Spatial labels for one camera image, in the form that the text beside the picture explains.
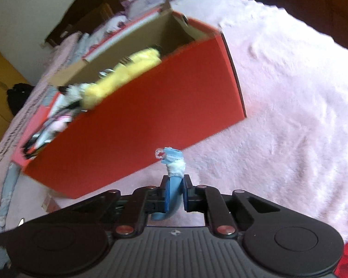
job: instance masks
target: black bag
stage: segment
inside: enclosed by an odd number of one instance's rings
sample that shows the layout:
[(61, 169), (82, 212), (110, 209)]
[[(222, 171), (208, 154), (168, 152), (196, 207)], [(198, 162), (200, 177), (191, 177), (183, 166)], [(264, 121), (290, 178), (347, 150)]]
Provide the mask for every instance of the black bag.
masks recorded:
[(13, 89), (9, 89), (6, 91), (6, 94), (8, 95), (7, 101), (9, 108), (15, 116), (19, 110), (24, 106), (27, 98), (30, 96), (33, 86), (29, 84), (15, 84)]

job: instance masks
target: white wall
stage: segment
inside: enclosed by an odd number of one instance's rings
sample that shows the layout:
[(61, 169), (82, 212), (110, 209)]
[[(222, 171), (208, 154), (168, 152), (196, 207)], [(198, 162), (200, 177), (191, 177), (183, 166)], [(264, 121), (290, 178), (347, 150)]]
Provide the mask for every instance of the white wall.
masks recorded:
[(0, 52), (32, 84), (45, 70), (51, 48), (40, 43), (74, 0), (0, 0)]

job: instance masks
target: yellow fluffy object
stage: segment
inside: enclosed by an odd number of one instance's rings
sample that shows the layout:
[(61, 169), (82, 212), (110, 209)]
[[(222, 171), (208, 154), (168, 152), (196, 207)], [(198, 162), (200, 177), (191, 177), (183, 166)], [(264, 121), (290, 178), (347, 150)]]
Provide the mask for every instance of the yellow fluffy object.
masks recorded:
[(129, 58), (131, 61), (127, 62), (125, 65), (118, 63), (113, 68), (114, 72), (111, 72), (105, 78), (100, 79), (97, 83), (91, 84), (85, 89), (81, 102), (83, 109), (92, 109), (118, 88), (161, 62), (160, 53), (154, 48), (141, 50), (130, 55)]

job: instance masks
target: screw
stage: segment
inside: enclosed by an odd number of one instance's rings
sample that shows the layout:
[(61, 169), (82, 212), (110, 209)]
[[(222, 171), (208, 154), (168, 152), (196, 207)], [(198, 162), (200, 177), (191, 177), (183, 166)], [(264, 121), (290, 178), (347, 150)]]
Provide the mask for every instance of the screw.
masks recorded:
[(134, 228), (127, 225), (121, 225), (116, 228), (116, 233), (120, 235), (128, 235), (134, 232)]
[(236, 232), (236, 229), (232, 226), (219, 226), (217, 232), (222, 235), (230, 235)]

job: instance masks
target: cardboard box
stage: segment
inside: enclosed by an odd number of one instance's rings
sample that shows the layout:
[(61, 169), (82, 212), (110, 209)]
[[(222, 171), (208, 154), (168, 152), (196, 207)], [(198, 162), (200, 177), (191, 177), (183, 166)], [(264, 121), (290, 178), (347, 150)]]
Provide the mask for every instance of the cardboard box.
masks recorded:
[(51, 83), (95, 81), (99, 71), (154, 44), (162, 63), (77, 117), (29, 163), (27, 175), (78, 198), (156, 162), (159, 147), (182, 150), (246, 117), (222, 33), (170, 9), (117, 33)]

